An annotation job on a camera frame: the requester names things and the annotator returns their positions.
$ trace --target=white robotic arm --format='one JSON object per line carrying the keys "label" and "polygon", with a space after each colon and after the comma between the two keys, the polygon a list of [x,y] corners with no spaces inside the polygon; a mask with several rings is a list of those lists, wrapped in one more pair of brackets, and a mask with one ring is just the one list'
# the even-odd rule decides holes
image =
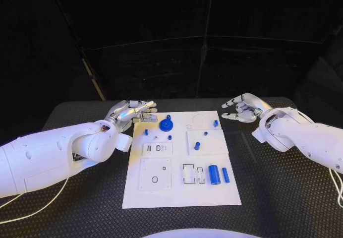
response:
{"label": "white robotic arm", "polygon": [[275,150],[285,152],[292,146],[305,157],[343,173],[343,130],[313,120],[292,108],[272,108],[251,93],[235,97],[222,108],[236,104],[236,114],[222,114],[226,119],[254,122],[259,126],[252,132],[261,143],[268,142]]}
{"label": "white robotic arm", "polygon": [[114,149],[128,151],[121,134],[132,122],[153,121],[153,101],[122,101],[105,119],[17,138],[0,147],[0,198],[39,190],[104,162]]}

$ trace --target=small blue piece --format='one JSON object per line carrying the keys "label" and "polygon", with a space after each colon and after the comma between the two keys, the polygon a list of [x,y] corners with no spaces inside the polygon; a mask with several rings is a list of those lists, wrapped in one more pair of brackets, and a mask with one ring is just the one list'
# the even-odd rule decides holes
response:
{"label": "small blue piece", "polygon": [[219,177],[219,171],[218,171],[216,165],[209,166],[209,179],[210,179],[212,185],[220,184],[220,177]]}
{"label": "small blue piece", "polygon": [[167,118],[160,121],[160,129],[161,131],[167,132],[173,129],[173,122],[170,120],[170,115],[167,115]]}
{"label": "small blue piece", "polygon": [[225,182],[230,182],[229,176],[228,176],[228,170],[226,170],[226,168],[222,168],[222,170],[223,170],[223,179],[225,179]]}
{"label": "small blue piece", "polygon": [[200,142],[196,142],[196,144],[194,144],[194,150],[199,150],[199,148],[200,148]]}

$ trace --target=textured mat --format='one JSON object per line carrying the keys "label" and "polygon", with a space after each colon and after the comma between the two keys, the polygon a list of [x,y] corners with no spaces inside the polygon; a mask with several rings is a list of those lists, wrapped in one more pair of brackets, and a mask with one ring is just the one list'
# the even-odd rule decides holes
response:
{"label": "textured mat", "polygon": [[[285,98],[264,98],[272,107],[294,107]],[[226,112],[229,99],[157,100],[160,112]],[[45,130],[102,119],[115,104],[60,104]],[[75,175],[52,205],[33,217],[0,225],[0,237],[138,238],[184,228],[213,228],[267,237],[341,237],[343,209],[328,170],[292,148],[277,152],[251,132],[258,123],[220,119],[241,194],[241,206],[121,209],[130,153],[112,157]],[[0,220],[34,212],[58,193],[59,184],[23,195],[0,210]]]}

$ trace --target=dark background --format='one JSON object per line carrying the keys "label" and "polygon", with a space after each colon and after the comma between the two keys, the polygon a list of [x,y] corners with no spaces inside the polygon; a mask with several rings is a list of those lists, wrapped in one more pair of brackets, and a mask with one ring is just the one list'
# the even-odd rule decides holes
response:
{"label": "dark background", "polygon": [[340,1],[230,4],[1,1],[0,143],[39,131],[59,103],[101,100],[91,79],[107,100],[288,97],[343,127]]}

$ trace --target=white board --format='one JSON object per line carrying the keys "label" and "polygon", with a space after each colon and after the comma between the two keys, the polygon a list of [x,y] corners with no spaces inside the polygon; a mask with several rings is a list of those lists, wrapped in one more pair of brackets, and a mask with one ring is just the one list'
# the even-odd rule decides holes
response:
{"label": "white board", "polygon": [[[158,123],[134,124],[122,208],[241,205],[218,112],[156,115],[158,121],[171,116],[173,129],[163,132]],[[199,150],[194,150],[194,141],[200,141]],[[196,183],[183,183],[183,164],[193,165],[193,170],[186,166],[186,176],[187,180],[194,176]],[[210,165],[219,169],[219,185],[210,185]],[[229,183],[223,180],[223,167],[228,169]]]}

